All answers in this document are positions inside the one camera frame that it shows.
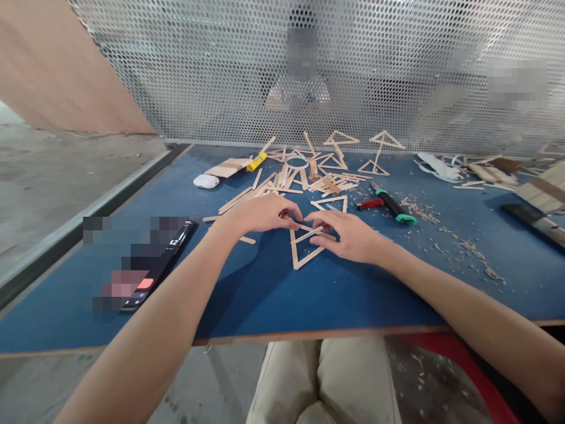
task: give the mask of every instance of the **green utility knife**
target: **green utility knife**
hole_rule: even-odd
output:
[[[402,206],[396,203],[395,199],[393,199],[393,197],[386,190],[379,188],[374,181],[371,181],[371,187],[375,189],[375,194],[377,195],[377,197],[383,199],[384,205],[388,208],[388,210],[390,210],[390,213],[393,215],[394,219],[396,219],[401,224],[416,224],[416,218],[408,215],[402,208]]]

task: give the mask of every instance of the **concrete floor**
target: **concrete floor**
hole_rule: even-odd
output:
[[[156,136],[38,131],[0,102],[0,273],[165,150]],[[151,423],[242,423],[266,345],[193,348]],[[52,422],[100,351],[0,360],[0,422]]]

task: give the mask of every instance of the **hand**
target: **hand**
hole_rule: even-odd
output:
[[[337,256],[355,262],[372,263],[385,269],[397,261],[397,244],[369,227],[355,215],[339,211],[312,212],[304,221],[314,221],[312,228],[324,227],[324,231],[334,228],[340,235],[340,241],[314,236],[310,243],[332,251]]]
[[[267,194],[237,204],[219,218],[217,223],[237,228],[241,236],[249,231],[268,231],[274,228],[299,230],[300,225],[290,217],[291,212],[298,221],[302,221],[302,213],[296,203],[276,194]]]

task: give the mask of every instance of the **yellow glue stick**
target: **yellow glue stick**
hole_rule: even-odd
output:
[[[265,159],[267,159],[267,153],[265,153],[265,152],[259,153],[259,156],[257,156],[255,159],[253,159],[253,162],[251,162],[249,165],[247,165],[247,170],[249,172],[255,171],[255,169],[257,169],[257,167],[259,165],[261,165],[261,163]]]

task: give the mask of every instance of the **forearm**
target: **forearm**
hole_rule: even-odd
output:
[[[389,271],[549,420],[563,419],[565,347],[512,309],[397,247]]]
[[[146,422],[172,383],[240,234],[214,226],[108,345],[57,422]]]

